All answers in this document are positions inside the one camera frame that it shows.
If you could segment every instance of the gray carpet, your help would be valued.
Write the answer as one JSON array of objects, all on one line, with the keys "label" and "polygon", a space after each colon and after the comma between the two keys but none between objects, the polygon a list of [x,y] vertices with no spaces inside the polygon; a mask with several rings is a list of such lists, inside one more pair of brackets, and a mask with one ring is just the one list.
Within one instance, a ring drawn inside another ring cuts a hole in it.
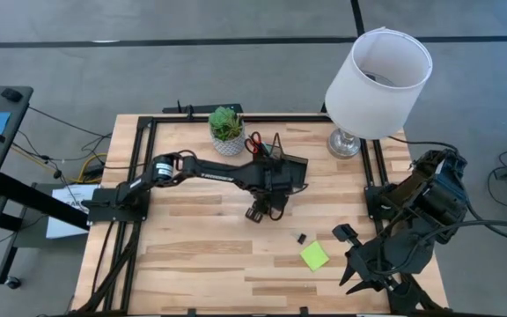
[{"label": "gray carpet", "polygon": [[[361,0],[366,28],[415,36],[507,35],[507,1]],[[0,0],[0,41],[92,41],[247,36],[355,36],[349,1]],[[429,83],[410,115],[408,139],[455,144],[469,165],[464,182],[477,211],[507,220],[488,194],[488,173],[507,150],[507,43],[426,44]],[[313,112],[349,44],[167,48],[0,48],[0,85],[30,85],[32,105],[99,133],[117,114],[159,113],[183,104],[241,103],[247,112]],[[92,136],[29,112],[21,127],[37,150],[80,156]],[[26,145],[20,136],[16,142]],[[101,151],[107,150],[107,143]],[[417,159],[428,147],[411,146]],[[80,162],[62,169],[76,175]],[[53,181],[11,153],[4,171],[25,183]],[[507,181],[494,182],[507,202]],[[10,208],[10,213],[18,207]],[[8,234],[0,231],[0,238]],[[0,316],[63,313],[77,282],[85,237],[21,250],[0,286]],[[0,244],[0,259],[5,244]],[[507,315],[507,240],[484,228],[460,230],[437,258],[457,311]]]}]

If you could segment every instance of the scissors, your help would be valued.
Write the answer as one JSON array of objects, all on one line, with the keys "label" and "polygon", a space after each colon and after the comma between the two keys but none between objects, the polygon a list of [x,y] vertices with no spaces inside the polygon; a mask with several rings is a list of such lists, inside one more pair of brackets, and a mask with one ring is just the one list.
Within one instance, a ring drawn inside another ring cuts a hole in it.
[{"label": "scissors", "polygon": [[252,133],[252,135],[246,139],[244,145],[246,146],[247,151],[252,154],[265,152],[264,145],[261,142],[261,135],[258,131]]}]

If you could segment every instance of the lamp base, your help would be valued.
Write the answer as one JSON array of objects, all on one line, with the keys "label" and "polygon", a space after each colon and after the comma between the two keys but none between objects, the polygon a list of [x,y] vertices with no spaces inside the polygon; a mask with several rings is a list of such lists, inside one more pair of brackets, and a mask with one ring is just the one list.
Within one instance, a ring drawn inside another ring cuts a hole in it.
[{"label": "lamp base", "polygon": [[337,159],[351,159],[359,152],[361,141],[358,137],[336,129],[327,140],[327,149]]}]

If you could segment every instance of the succulent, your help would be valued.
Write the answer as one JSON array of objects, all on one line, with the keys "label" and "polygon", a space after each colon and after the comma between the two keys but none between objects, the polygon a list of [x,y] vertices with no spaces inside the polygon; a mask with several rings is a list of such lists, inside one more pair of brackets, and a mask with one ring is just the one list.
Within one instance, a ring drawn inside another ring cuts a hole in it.
[{"label": "succulent", "polygon": [[232,140],[242,132],[242,121],[234,110],[219,107],[209,116],[209,125],[212,134],[220,141]]}]

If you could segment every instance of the green sticky note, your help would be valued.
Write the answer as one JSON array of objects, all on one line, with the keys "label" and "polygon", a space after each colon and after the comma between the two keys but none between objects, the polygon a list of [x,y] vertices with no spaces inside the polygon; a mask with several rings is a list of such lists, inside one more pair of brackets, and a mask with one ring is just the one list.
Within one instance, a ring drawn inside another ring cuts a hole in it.
[{"label": "green sticky note", "polygon": [[312,270],[312,272],[319,269],[322,265],[326,264],[326,262],[330,260],[318,241],[314,241],[310,244],[310,246],[306,247],[300,253],[300,256],[303,258],[303,260],[305,260],[306,264]]}]

